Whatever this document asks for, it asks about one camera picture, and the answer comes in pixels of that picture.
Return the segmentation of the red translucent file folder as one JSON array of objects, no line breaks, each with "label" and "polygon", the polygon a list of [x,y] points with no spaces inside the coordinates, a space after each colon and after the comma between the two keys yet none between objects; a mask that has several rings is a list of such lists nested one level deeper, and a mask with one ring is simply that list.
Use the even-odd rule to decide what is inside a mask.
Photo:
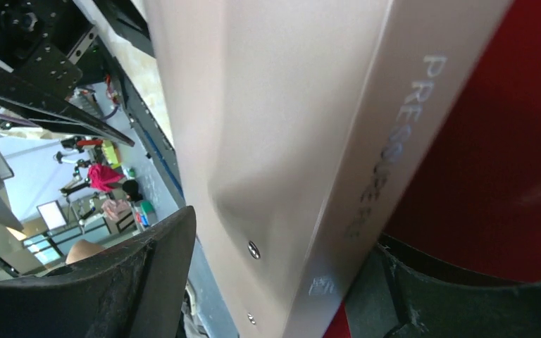
[{"label": "red translucent file folder", "polygon": [[[541,282],[541,1],[511,4],[383,235]],[[345,300],[327,337],[353,337]]]}]

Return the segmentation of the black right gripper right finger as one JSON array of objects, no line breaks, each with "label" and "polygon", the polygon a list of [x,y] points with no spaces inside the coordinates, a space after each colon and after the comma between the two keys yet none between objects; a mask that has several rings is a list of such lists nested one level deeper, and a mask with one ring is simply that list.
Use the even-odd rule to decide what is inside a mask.
[{"label": "black right gripper right finger", "polygon": [[541,282],[460,268],[388,235],[344,308],[353,337],[541,337]]}]

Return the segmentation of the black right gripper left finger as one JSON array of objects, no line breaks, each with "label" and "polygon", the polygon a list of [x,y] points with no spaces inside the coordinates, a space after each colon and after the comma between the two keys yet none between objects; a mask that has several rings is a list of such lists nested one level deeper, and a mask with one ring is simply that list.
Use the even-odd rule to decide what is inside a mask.
[{"label": "black right gripper left finger", "polygon": [[45,276],[0,281],[0,337],[174,337],[196,227],[187,206]]}]

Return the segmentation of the beige pressure file folder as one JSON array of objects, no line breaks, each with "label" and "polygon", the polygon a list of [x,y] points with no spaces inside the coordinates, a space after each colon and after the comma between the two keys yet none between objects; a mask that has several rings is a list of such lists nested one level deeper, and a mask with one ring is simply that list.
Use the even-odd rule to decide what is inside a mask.
[{"label": "beige pressure file folder", "polygon": [[241,337],[322,337],[509,1],[146,1]]}]

